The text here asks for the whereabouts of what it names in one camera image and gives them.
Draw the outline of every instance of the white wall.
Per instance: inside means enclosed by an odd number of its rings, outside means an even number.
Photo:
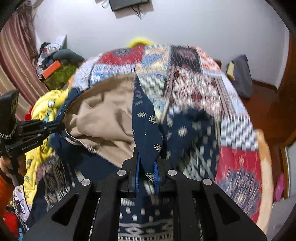
[[[35,31],[35,34],[36,34],[36,48],[37,48],[38,54],[40,54],[39,49],[41,48],[41,45],[42,43],[44,43],[44,41],[41,43],[41,40],[36,31]]]
[[[197,45],[224,68],[244,53],[253,79],[279,86],[287,60],[286,28],[264,0],[151,1],[154,10],[140,20],[131,9],[104,9],[100,0],[44,0],[36,31],[41,42],[66,34],[68,48],[85,58],[127,46],[134,37]]]

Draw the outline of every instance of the wooden floor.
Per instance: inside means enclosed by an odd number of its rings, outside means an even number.
[[[279,146],[286,141],[295,129],[295,121],[289,119],[289,113],[279,100],[275,90],[253,85],[253,95],[242,99],[256,129],[262,129],[267,141],[272,159],[274,184],[283,172],[282,161],[279,156]]]

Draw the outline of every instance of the green cloth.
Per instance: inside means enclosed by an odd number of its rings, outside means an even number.
[[[44,84],[49,90],[60,90],[68,83],[69,78],[75,73],[76,69],[77,66],[75,65],[63,65],[44,80]]]

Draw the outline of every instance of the beige fabric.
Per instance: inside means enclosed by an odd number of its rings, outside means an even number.
[[[261,164],[262,196],[257,220],[258,227],[266,234],[273,203],[274,182],[272,178],[271,156],[262,130],[255,130],[259,146]]]
[[[119,75],[97,83],[70,105],[64,118],[67,132],[94,147],[118,167],[133,156],[132,130],[135,75]]]

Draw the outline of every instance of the orange box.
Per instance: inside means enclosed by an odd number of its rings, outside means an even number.
[[[61,66],[62,66],[61,63],[58,60],[56,60],[46,70],[44,70],[42,74],[43,77],[47,79],[53,72],[55,72]]]

